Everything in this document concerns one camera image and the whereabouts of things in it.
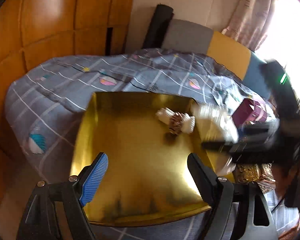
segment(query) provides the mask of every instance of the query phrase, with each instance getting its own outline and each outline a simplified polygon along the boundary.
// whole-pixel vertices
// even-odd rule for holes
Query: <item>brown curtain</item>
[[[257,50],[266,39],[277,0],[240,0],[228,27],[222,33]]]

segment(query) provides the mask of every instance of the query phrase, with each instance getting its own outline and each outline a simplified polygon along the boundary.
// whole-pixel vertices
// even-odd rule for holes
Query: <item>blue gripper pad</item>
[[[82,195],[80,197],[80,202],[82,206],[85,206],[88,202],[90,202],[93,199],[107,169],[108,156],[105,153],[103,153],[103,155],[101,156],[96,166],[93,168],[87,180],[82,186]]]

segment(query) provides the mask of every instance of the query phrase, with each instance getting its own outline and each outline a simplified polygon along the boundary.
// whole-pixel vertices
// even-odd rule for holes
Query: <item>open gold container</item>
[[[197,127],[174,136],[156,112],[167,107],[190,113],[191,98],[155,93],[94,93],[82,119],[70,175],[90,165],[99,152],[108,170],[92,202],[84,208],[91,223],[129,227],[167,223],[210,206],[203,202],[187,168],[194,152],[213,167],[201,148]]]

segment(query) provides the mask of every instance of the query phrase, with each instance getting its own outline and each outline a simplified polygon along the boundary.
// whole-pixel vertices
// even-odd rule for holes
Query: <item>screw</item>
[[[37,186],[38,187],[43,187],[45,184],[44,180],[40,180],[38,183],[37,183]]]
[[[78,176],[76,176],[76,175],[72,175],[72,176],[69,177],[70,182],[75,182],[77,180],[78,180]]]
[[[220,182],[226,182],[226,181],[227,181],[227,179],[226,179],[225,177],[223,177],[223,176],[218,177],[218,180],[219,180]]]

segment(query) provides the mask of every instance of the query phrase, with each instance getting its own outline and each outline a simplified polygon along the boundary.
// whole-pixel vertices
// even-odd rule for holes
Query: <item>maroon box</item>
[[[267,119],[266,103],[261,100],[245,98],[232,114],[234,125],[239,128],[245,122],[265,122]]]

